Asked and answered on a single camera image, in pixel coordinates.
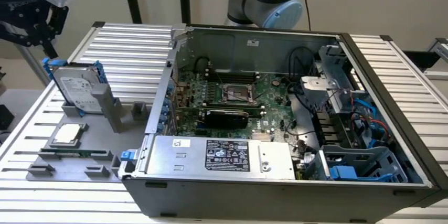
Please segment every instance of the white wall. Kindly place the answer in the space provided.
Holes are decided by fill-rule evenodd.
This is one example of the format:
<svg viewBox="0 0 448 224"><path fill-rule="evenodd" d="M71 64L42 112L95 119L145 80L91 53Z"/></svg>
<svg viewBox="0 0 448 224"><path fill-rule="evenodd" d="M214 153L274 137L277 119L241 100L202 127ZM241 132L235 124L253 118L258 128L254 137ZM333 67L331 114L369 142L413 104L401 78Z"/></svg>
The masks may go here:
<svg viewBox="0 0 448 224"><path fill-rule="evenodd" d="M222 24L229 0L191 0L193 22ZM147 23L181 23L179 0L139 0ZM97 20L130 22L127 0L75 0L57 49L71 55ZM448 37L447 0L310 0L314 30L389 34L403 49L426 49L435 37ZM307 29L306 13L297 29ZM0 58L21 58L11 43L0 41ZM39 57L41 50L34 50Z"/></svg>
<svg viewBox="0 0 448 224"><path fill-rule="evenodd" d="M193 22L222 24L229 0L191 0ZM448 36L448 0L309 0L313 28L357 34L387 34L405 49L423 50ZM145 21L181 22L179 0L141 0ZM297 29L307 29L305 16Z"/></svg>

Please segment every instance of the circuit board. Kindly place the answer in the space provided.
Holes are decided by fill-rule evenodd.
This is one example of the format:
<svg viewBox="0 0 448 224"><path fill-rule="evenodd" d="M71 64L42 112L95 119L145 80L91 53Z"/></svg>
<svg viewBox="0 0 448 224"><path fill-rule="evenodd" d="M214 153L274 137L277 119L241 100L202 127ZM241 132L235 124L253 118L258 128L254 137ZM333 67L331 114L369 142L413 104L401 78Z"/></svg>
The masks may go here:
<svg viewBox="0 0 448 224"><path fill-rule="evenodd" d="M263 74L250 84L210 82L199 74L185 72L179 77L178 110L179 136L285 141L286 126L294 120L291 102L283 77ZM247 128L209 129L202 121L207 108L245 111L250 114Z"/></svg>

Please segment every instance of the cpu socket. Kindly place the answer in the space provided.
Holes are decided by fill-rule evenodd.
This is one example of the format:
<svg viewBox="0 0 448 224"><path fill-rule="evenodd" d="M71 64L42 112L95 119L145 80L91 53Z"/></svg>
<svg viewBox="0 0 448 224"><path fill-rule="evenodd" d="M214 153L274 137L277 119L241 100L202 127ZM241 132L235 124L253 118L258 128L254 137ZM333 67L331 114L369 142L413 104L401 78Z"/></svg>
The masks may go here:
<svg viewBox="0 0 448 224"><path fill-rule="evenodd" d="M223 102L254 103L253 85L223 85Z"/></svg>

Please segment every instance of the hard drive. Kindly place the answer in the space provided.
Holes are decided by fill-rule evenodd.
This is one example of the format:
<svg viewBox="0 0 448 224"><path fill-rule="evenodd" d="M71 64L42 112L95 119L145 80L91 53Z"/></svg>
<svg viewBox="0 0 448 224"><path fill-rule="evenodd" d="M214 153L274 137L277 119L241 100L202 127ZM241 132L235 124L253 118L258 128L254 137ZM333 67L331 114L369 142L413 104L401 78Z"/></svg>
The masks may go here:
<svg viewBox="0 0 448 224"><path fill-rule="evenodd" d="M45 68L50 71L67 104L85 113L102 114L102 106L91 92L97 84L107 83L103 65L99 62L85 64L54 60Z"/></svg>

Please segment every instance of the warning label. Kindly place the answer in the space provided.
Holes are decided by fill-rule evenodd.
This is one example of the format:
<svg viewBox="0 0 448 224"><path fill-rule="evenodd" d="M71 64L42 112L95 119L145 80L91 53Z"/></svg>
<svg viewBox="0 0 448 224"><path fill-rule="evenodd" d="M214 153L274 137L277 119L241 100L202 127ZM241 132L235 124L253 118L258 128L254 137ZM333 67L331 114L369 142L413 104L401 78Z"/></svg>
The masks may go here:
<svg viewBox="0 0 448 224"><path fill-rule="evenodd" d="M206 169L250 172L250 146L247 142L207 140Z"/></svg>

